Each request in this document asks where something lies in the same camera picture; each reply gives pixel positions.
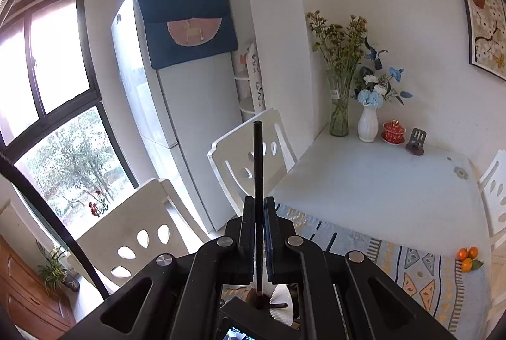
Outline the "white dotted rice paddle small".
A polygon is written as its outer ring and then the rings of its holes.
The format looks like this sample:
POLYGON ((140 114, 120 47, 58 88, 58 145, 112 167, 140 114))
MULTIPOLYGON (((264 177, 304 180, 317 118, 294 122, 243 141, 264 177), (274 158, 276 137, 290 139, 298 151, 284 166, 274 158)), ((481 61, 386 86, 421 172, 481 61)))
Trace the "white dotted rice paddle small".
POLYGON ((256 271, 253 283, 246 297, 251 306, 269 311, 270 316, 288 326, 294 321, 294 306, 290 290, 286 284, 273 284, 268 280, 266 260, 262 262, 262 297, 257 295, 256 271))

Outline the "black chopstick gold band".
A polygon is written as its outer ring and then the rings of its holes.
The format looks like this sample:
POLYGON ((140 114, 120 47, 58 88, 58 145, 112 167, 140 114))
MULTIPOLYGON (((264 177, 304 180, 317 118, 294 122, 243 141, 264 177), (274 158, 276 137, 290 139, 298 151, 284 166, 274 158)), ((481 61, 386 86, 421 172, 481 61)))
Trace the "black chopstick gold band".
POLYGON ((256 295, 263 293, 263 139, 262 121, 256 120, 253 125, 254 135, 254 210, 256 227, 256 295))

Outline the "white chair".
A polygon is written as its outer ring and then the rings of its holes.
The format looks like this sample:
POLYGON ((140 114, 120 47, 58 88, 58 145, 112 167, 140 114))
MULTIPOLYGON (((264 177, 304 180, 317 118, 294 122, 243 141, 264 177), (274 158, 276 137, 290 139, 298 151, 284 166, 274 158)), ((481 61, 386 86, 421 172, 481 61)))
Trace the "white chair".
POLYGON ((499 150, 478 181, 490 237, 505 228, 506 152, 499 150))
POLYGON ((163 253, 195 253, 209 241, 168 179, 151 179, 105 214, 83 208, 68 224, 109 292, 163 253))
POLYGON ((268 109, 240 124, 212 144, 207 153, 225 197, 241 216, 244 198, 254 195, 254 122, 263 129, 263 189, 269 195, 296 164, 297 158, 276 109, 268 109))

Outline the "white chair far left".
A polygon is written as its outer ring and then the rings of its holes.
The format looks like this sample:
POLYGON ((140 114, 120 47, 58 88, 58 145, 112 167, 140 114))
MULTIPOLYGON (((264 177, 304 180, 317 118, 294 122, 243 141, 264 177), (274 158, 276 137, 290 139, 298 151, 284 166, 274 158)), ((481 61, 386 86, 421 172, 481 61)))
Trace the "white chair far left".
POLYGON ((244 198, 254 195, 254 122, 263 129, 263 189, 269 195, 296 164, 297 158, 276 109, 268 109, 240 124, 212 144, 207 153, 225 197, 241 216, 244 198))

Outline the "white ceramic flower vase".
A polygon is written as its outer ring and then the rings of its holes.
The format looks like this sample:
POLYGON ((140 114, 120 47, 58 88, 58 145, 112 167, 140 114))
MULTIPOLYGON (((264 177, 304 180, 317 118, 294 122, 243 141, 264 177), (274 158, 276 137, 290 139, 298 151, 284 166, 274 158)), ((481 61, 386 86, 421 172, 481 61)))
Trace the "white ceramic flower vase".
POLYGON ((358 122, 358 136, 362 142, 374 142, 378 133, 377 108, 364 106, 358 122))

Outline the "white refrigerator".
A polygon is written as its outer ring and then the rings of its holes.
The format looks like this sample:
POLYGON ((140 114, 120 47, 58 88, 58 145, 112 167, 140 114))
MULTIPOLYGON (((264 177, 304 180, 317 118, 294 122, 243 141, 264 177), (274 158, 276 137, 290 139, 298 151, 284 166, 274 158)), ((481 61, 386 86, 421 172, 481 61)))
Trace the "white refrigerator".
POLYGON ((136 0, 121 4, 112 39, 129 108, 158 177, 172 182, 205 230, 219 230, 234 210, 207 153, 242 122, 233 52, 153 69, 136 0))

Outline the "red lidded tea cup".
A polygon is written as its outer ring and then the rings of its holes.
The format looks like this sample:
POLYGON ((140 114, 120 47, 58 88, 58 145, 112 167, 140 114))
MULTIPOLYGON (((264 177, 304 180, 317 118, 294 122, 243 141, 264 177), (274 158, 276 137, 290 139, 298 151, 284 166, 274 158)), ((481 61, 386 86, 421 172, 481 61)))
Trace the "red lidded tea cup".
POLYGON ((406 129, 398 120, 391 120, 383 124, 382 138, 392 145, 400 145, 405 142, 406 129))

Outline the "dark phone stand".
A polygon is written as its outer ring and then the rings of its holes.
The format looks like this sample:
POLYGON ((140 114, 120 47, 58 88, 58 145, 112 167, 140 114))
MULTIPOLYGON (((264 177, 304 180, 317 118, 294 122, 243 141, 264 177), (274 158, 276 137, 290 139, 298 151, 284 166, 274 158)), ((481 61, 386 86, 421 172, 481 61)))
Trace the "dark phone stand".
POLYGON ((424 154, 424 142, 426 139, 426 132, 420 128, 413 128, 409 141, 406 143, 406 150, 415 156, 422 156, 424 154))

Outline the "mandarin orange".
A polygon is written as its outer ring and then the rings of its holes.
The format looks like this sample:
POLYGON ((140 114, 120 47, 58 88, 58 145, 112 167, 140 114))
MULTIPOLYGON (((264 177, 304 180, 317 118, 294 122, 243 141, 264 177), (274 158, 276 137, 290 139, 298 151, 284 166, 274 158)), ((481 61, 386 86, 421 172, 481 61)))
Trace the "mandarin orange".
POLYGON ((456 254, 456 259, 463 261, 468 257, 468 251, 465 247, 462 247, 456 254))
POLYGON ((473 260, 469 257, 467 257, 466 259, 463 259, 463 261, 460 264, 461 271, 462 272, 472 271, 472 263, 473 263, 473 260))
POLYGON ((476 259, 478 257, 478 248, 477 247, 469 247, 467 251, 467 257, 470 259, 476 259))

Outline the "potted green plant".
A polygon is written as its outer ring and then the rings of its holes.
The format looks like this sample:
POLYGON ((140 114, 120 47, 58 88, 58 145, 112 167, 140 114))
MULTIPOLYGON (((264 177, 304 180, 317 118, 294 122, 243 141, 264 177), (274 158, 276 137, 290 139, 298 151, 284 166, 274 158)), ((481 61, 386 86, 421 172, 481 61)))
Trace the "potted green plant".
POLYGON ((36 241, 36 244, 46 261, 44 265, 39 266, 39 274, 46 291, 49 294, 57 295, 58 290, 65 287, 77 293, 80 290, 79 282, 61 263, 66 250, 62 246, 54 246, 52 250, 48 251, 41 242, 36 241))

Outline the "white chair far right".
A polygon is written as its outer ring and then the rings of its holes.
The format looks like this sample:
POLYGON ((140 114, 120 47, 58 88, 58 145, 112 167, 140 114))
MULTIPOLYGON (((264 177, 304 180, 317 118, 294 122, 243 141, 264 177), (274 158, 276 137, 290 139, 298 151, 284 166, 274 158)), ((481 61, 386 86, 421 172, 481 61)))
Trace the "white chair far right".
POLYGON ((478 181, 490 237, 505 228, 506 152, 499 150, 478 181))

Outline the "glass vase green stems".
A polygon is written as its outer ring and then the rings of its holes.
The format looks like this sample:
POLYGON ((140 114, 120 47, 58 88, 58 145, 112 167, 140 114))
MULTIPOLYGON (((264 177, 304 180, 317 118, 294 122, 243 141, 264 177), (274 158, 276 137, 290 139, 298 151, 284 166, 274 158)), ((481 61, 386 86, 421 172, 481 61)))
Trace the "glass vase green stems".
POLYGON ((319 10, 308 12, 311 49, 323 58, 331 92, 329 134, 337 137, 349 133, 348 102, 355 70, 364 56, 367 21, 350 16, 347 27, 329 22, 319 10))

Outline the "black framed window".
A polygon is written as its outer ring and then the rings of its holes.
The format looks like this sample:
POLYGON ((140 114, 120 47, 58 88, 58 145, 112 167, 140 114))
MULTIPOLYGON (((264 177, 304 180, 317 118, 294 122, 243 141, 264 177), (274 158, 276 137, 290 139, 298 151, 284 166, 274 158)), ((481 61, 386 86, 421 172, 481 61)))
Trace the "black framed window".
POLYGON ((137 187, 103 105, 85 0, 43 0, 2 26, 1 150, 74 238, 137 187))

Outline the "navy fridge cover cloth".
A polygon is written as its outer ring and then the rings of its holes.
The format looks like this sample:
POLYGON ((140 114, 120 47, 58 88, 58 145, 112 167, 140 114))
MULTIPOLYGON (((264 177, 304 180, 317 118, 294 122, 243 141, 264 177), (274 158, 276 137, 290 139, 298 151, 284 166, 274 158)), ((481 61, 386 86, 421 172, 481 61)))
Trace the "navy fridge cover cloth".
POLYGON ((230 0, 136 1, 155 70, 238 49, 230 0))

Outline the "framed floral picture large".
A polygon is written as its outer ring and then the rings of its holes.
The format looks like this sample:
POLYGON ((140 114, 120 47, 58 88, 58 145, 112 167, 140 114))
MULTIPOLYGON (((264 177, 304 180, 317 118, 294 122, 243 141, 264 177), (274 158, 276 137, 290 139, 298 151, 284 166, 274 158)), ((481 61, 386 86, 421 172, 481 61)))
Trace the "framed floral picture large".
POLYGON ((504 0, 464 0, 470 64, 505 78, 504 0))

